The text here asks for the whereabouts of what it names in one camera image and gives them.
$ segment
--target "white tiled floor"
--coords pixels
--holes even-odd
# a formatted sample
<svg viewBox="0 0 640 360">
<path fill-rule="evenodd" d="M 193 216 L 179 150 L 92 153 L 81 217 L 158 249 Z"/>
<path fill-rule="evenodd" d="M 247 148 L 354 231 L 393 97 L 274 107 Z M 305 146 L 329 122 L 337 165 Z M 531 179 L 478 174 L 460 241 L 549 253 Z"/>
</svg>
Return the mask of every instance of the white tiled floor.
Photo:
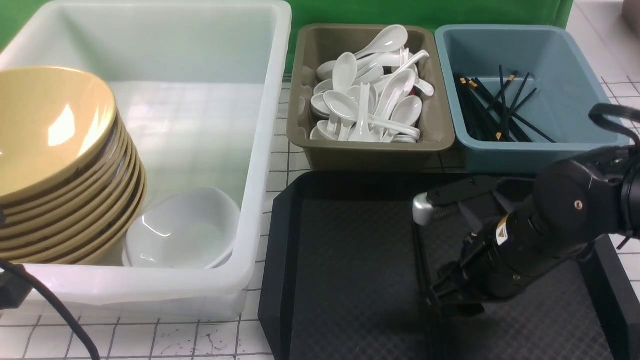
<svg viewBox="0 0 640 360">
<path fill-rule="evenodd" d="M 620 2 L 582 1 L 573 6 L 568 31 L 589 60 L 611 102 L 640 108 L 640 40 L 621 22 Z M 85 318 L 85 325 L 103 358 L 192 360 L 273 360 L 257 319 L 262 272 L 273 199 L 298 176 L 308 172 L 303 151 L 287 141 L 285 119 L 290 84 L 280 96 L 271 155 L 271 173 L 264 204 L 260 246 L 255 275 L 251 279 L 244 313 L 239 321 L 209 323 L 171 322 L 170 319 Z M 635 126 L 627 122 L 627 127 Z M 461 172 L 458 151 L 433 157 L 428 172 Z M 615 236 L 614 245 L 622 238 Z M 620 258 L 636 292 L 640 294 L 640 241 L 630 242 Z M 0 318 L 0 359 L 86 359 L 80 341 L 57 316 L 12 316 Z"/>
</svg>

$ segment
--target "brown plastic tray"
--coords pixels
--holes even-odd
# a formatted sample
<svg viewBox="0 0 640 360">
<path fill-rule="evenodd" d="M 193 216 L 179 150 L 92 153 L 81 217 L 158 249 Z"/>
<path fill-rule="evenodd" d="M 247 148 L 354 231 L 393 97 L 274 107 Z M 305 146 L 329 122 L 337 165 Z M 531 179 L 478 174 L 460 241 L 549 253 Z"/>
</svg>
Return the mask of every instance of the brown plastic tray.
<svg viewBox="0 0 640 360">
<path fill-rule="evenodd" d="M 313 24 L 298 35 L 291 80 L 291 98 L 287 115 L 287 137 L 301 147 L 312 170 L 407 171 L 424 168 L 429 157 L 450 148 L 455 131 L 449 101 L 440 68 L 435 38 L 426 29 L 407 26 L 406 47 L 412 54 L 426 50 L 431 57 L 418 63 L 420 77 L 435 88 L 433 97 L 422 96 L 424 103 L 419 128 L 422 138 L 416 144 L 358 143 L 309 140 L 308 134 L 320 120 L 312 114 L 306 101 L 301 112 L 301 89 L 313 89 L 318 79 L 316 69 L 342 53 L 355 53 L 365 47 L 386 25 Z"/>
</svg>

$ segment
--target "chopsticks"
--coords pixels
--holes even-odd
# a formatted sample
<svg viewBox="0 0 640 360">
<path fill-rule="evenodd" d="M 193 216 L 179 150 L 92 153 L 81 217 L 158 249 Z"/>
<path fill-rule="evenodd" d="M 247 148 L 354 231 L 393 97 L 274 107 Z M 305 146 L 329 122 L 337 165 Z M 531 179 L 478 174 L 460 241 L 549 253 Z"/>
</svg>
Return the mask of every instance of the chopsticks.
<svg viewBox="0 0 640 360">
<path fill-rule="evenodd" d="M 485 101 L 487 101 L 487 98 L 491 99 L 491 93 L 489 92 L 489 90 L 487 90 L 486 87 L 484 87 L 484 85 L 482 84 L 482 82 L 480 82 L 480 80 L 478 78 L 475 78 L 474 81 L 477 82 L 477 84 L 479 85 L 479 89 L 481 89 L 481 92 L 479 92 L 478 94 L 480 95 L 480 97 L 482 97 Z M 496 106 L 498 106 L 499 108 L 503 108 L 504 105 L 501 102 L 498 102 L 496 104 Z M 551 137 L 549 137 L 547 134 L 543 133 L 542 131 L 540 131 L 536 126 L 534 126 L 533 124 L 531 124 L 529 121 L 527 121 L 526 119 L 524 119 L 523 117 L 521 117 L 520 115 L 516 114 L 515 111 L 517 111 L 519 109 L 519 106 L 517 106 L 514 110 L 514 114 L 511 116 L 514 119 L 516 119 L 517 121 L 521 122 L 522 124 L 524 124 L 525 126 L 527 126 L 529 129 L 533 130 L 534 132 L 536 132 L 538 135 L 542 136 L 544 139 L 546 139 L 546 141 L 550 142 L 550 143 L 555 143 L 556 141 L 554 141 Z M 528 136 L 522 131 L 522 129 L 520 128 L 520 126 L 518 126 L 517 124 L 514 124 L 515 128 L 514 128 L 514 134 L 516 133 L 516 129 L 520 129 L 519 131 L 522 132 L 522 134 L 524 136 L 526 136 L 528 138 Z"/>
<path fill-rule="evenodd" d="M 522 129 L 520 125 L 520 123 L 522 123 L 546 141 L 555 143 L 551 137 L 540 131 L 536 126 L 532 125 L 517 113 L 538 91 L 538 88 L 534 88 L 520 101 L 522 92 L 531 73 L 525 75 L 511 104 L 507 104 L 506 102 L 506 89 L 514 82 L 518 71 L 513 71 L 505 80 L 502 65 L 500 65 L 499 75 L 500 90 L 493 95 L 480 79 L 469 79 L 461 74 L 454 74 L 456 92 L 460 99 L 460 106 L 468 134 L 479 141 L 532 142 L 531 138 Z"/>
</svg>

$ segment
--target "green backdrop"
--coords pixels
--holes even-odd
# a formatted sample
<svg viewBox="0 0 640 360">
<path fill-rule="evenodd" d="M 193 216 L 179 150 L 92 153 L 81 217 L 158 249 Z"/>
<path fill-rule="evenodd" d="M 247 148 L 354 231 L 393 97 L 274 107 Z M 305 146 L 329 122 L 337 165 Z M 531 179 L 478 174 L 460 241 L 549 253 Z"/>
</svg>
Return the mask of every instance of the green backdrop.
<svg viewBox="0 0 640 360">
<path fill-rule="evenodd" d="M 0 0 L 0 49 L 49 0 Z M 403 24 L 437 29 L 447 24 L 540 24 L 566 27 L 572 0 L 288 0 L 293 24 L 287 69 L 300 28 L 314 23 Z"/>
</svg>

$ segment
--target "black power cord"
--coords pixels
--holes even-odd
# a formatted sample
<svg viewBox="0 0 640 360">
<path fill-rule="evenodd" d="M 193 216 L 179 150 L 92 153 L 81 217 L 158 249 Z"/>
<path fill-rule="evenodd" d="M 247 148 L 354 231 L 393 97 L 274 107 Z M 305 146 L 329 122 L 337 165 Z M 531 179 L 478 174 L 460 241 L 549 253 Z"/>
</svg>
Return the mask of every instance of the black power cord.
<svg viewBox="0 0 640 360">
<path fill-rule="evenodd" d="M 37 292 L 39 292 L 42 297 L 48 301 L 51 306 L 62 316 L 71 330 L 76 334 L 78 339 L 82 341 L 82 344 L 86 347 L 87 351 L 89 351 L 89 355 L 92 360 L 100 360 L 100 354 L 98 353 L 98 348 L 95 346 L 89 335 L 84 331 L 80 323 L 74 318 L 69 309 L 58 299 L 58 297 L 49 290 L 40 280 L 36 279 L 35 276 L 29 274 L 22 265 L 14 265 L 7 260 L 0 259 L 0 269 L 4 270 L 4 273 L 0 273 L 0 290 L 3 290 L 3 287 L 10 288 L 6 289 L 7 291 L 12 291 L 11 287 L 18 288 L 13 289 L 13 294 L 15 295 L 12 300 L 16 302 L 12 304 L 11 308 L 19 307 L 22 304 L 22 301 L 29 295 L 31 292 L 31 287 L 34 288 Z"/>
</svg>

